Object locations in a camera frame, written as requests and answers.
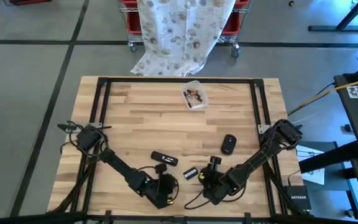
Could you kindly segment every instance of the black metal frame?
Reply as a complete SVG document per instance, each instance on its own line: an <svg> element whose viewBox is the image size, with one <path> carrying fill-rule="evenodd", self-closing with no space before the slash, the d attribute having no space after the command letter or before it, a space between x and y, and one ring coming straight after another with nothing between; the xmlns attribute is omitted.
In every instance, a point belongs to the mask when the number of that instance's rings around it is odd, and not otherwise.
<svg viewBox="0 0 358 224"><path fill-rule="evenodd" d="M185 83L193 80L198 80L201 83L248 83L250 85L251 98L252 98L252 106L254 107L254 116L255 116L255 124L256 127L261 124L261 118L259 114L258 101L256 96L255 88L258 87L260 90L260 97L262 102L262 108L264 110L264 119L266 124L270 124L270 116L269 109L267 106L267 99L265 94L264 81L262 79L240 79L240 78L230 78L230 79L222 79L222 78L98 78L96 91L94 95L93 105L91 109L91 115L89 118L89 122L92 123L96 119L96 112L98 110L98 101L101 94L101 90L103 86L105 87L103 103L101 107L99 122L104 123L104 119L106 117L106 111L108 107L108 98L110 95L111 83L112 82L160 82L160 83ZM100 146L95 146L93 153L98 153ZM280 206L282 210L282 214L276 213L274 198L272 193L272 186L270 181L275 179L275 181L279 181L282 183L280 168L278 166L277 157L273 157L273 169L274 175L272 175L272 168L269 163L266 162L263 166L264 176L265 176L265 184L266 184L266 192L268 198L268 207L270 211L270 217L267 218L252 218L250 213L244 213L243 217L186 217L186 216L133 216L133 215L113 215L112 211L106 211L105 215L88 215L89 202L91 198L94 172L96 169L95 164L90 165L91 174L88 177L88 183L86 186L84 202L82 211L76 211L78 205L79 194L75 196L71 204L70 212L63 213L47 213L42 215L29 215L23 217L9 217L9 218L0 218L0 224L2 223L17 223L17 224L46 224L46 223L73 223L78 221L83 221L86 223L88 220L94 221L103 221L105 224L112 224L115 220L148 220L148 221L160 221L160 222L174 222L174 223L187 223L187 222L241 222L244 224L252 224L253 222L257 223L299 223L301 221L303 224L307 223L332 223L332 224L345 224L345 223L358 223L358 222L349 222L342 220L332 220L327 218L315 218L311 216L294 216L287 214L287 207L282 200L282 196L280 196ZM85 170L86 158L82 157L80 161L80 166L78 169L77 178L80 178Z"/></svg>
<svg viewBox="0 0 358 224"><path fill-rule="evenodd" d="M252 105L254 107L254 116L255 116L255 124L256 124L255 126L256 127L258 125L262 124L260 114L259 114L259 107L258 107L258 101L257 101L256 89L255 89L256 87L259 87L262 108L264 110L265 123L271 124L269 109L267 106L265 88L264 88L264 81L262 79L243 79L243 78L230 78L230 79L201 78L201 79L196 79L196 78L121 78L121 77L116 77L116 78L108 77L107 78L107 77L101 77L101 78L98 78L98 83L96 86L96 91L95 91L95 96L94 96L94 100L93 100L93 105L92 105L89 122L92 123L96 119L96 111L98 109L98 101L99 101L99 97L100 97L101 89L102 89L103 85L105 85L106 87L105 87L105 92L104 92L103 104L102 104L102 108L101 108L101 114L99 117L99 122L102 124L104 123L104 119L105 119L105 115L106 115L106 111L107 111L107 105L108 105L107 102L108 102L108 98L109 98L109 92L111 89L111 83L114 83L114 82L186 83L186 82L190 82L193 80L198 80L201 83L247 83L247 84L249 84L250 90L251 90ZM97 151L98 151L98 147L96 147L94 149L94 153L96 153ZM279 179L279 181L282 182L277 156L273 157L272 162L273 162L274 173L277 176L277 178ZM78 173L77 173L78 179L82 176L84 169L85 169L85 165L86 165L86 158L82 157L81 161L80 161ZM272 185L270 183L270 178L266 174L267 169L268 169L267 166L269 166L268 163L266 163L264 165L264 176L265 176L266 192L267 192L267 198L268 198L268 206L269 206L270 216L272 216L272 215L276 214L276 211L275 211L275 205L274 205ZM96 168L96 166L92 167L91 175L90 175L87 185L86 185L86 191L85 191L85 196L84 196L85 199L83 201L83 208L82 208L82 212L85 212L85 213L88 211L88 207L89 207L95 168ZM71 212L75 212L77 209L78 197L79 197L79 194L77 194L75 196L75 199L71 205L71 209L70 209ZM280 199L281 211L283 214L286 215L288 212L287 212L286 205L285 205L284 200L282 199L281 195L280 195L279 199ZM194 221L193 218L194 217L186 217L187 220L191 220L191 221ZM218 220L227 221L227 222L231 222L231 221L238 222L239 219L241 219L241 218L234 218L234 217L233 218L231 218L231 217L220 218L220 217L218 217Z"/></svg>
<svg viewBox="0 0 358 224"><path fill-rule="evenodd" d="M357 15L358 3L337 26L309 26L308 29L318 32L358 32L358 26L348 26Z"/></svg>

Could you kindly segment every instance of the patterned fabric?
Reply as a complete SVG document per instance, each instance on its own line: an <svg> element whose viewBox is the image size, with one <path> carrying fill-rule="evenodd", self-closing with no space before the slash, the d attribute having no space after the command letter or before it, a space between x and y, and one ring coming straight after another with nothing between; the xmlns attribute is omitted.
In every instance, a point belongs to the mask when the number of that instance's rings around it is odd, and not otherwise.
<svg viewBox="0 0 358 224"><path fill-rule="evenodd" d="M181 77L199 72L236 0L137 0L145 54L139 76Z"/></svg>

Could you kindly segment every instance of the clear plastic container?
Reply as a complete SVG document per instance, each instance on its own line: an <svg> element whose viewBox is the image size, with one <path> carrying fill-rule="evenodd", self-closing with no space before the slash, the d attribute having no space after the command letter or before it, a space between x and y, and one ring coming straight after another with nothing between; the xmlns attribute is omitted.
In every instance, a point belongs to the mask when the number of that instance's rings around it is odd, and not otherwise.
<svg viewBox="0 0 358 224"><path fill-rule="evenodd" d="M181 95L189 110L198 110L208 106L208 97L206 97L206 92L199 81L183 84L181 86Z"/></svg>

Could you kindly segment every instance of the small black object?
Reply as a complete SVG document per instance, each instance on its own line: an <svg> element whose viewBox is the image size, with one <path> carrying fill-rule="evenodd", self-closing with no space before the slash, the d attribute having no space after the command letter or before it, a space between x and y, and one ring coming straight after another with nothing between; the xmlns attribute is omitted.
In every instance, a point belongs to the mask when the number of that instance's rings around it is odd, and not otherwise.
<svg viewBox="0 0 358 224"><path fill-rule="evenodd" d="M163 162L165 164L176 166L178 165L178 159L172 156L168 156L165 154L162 154L161 152L153 151L151 158L158 162Z"/></svg>
<svg viewBox="0 0 358 224"><path fill-rule="evenodd" d="M163 172L167 171L167 165L159 164L154 167L156 174L162 174Z"/></svg>
<svg viewBox="0 0 358 224"><path fill-rule="evenodd" d="M190 180L191 178L198 175L198 170L197 168L192 167L188 171L184 172L183 175L185 176L186 180Z"/></svg>
<svg viewBox="0 0 358 224"><path fill-rule="evenodd" d="M191 103L189 102L189 99L187 98L187 93L186 93L186 92L183 92L183 95L184 95L185 98L186 98L187 105L189 105L189 108L191 108Z"/></svg>
<svg viewBox="0 0 358 224"><path fill-rule="evenodd" d="M57 127L66 133L70 133L70 131L75 131L77 127L71 124L57 124Z"/></svg>
<svg viewBox="0 0 358 224"><path fill-rule="evenodd" d="M221 151L225 155L231 155L234 151L234 147L236 146L237 139L231 134L227 134L222 143Z"/></svg>
<svg viewBox="0 0 358 224"><path fill-rule="evenodd" d="M88 124L84 130L77 134L77 145L80 149L88 152L101 139L100 132L94 126Z"/></svg>
<svg viewBox="0 0 358 224"><path fill-rule="evenodd" d="M345 124L344 129L347 133L353 133L352 126L350 124Z"/></svg>
<svg viewBox="0 0 358 224"><path fill-rule="evenodd" d="M311 210L308 189L306 186L286 186L285 190L293 203L300 209Z"/></svg>

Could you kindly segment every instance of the metal bracket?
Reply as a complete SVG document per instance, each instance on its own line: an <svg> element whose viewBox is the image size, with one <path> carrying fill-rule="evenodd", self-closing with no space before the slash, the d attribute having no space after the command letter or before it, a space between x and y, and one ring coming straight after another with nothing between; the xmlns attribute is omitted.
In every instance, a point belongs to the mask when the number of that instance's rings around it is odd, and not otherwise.
<svg viewBox="0 0 358 224"><path fill-rule="evenodd" d="M271 127L271 125L259 124L259 125L258 125L258 133L259 133L259 134L263 134L263 133L266 132L266 130L268 130L270 127Z"/></svg>
<svg viewBox="0 0 358 224"><path fill-rule="evenodd" d="M102 123L89 123L90 125L94 126L95 128L102 128ZM76 128L73 133L79 133L81 131L80 128Z"/></svg>
<svg viewBox="0 0 358 224"><path fill-rule="evenodd" d="M111 220L111 210L107 210L104 214L103 224L112 224L113 220Z"/></svg>
<svg viewBox="0 0 358 224"><path fill-rule="evenodd" d="M262 87L264 86L264 80L261 78L254 79L255 87Z"/></svg>
<svg viewBox="0 0 358 224"><path fill-rule="evenodd" d="M249 212L244 213L244 222L243 224L252 224L251 214Z"/></svg>

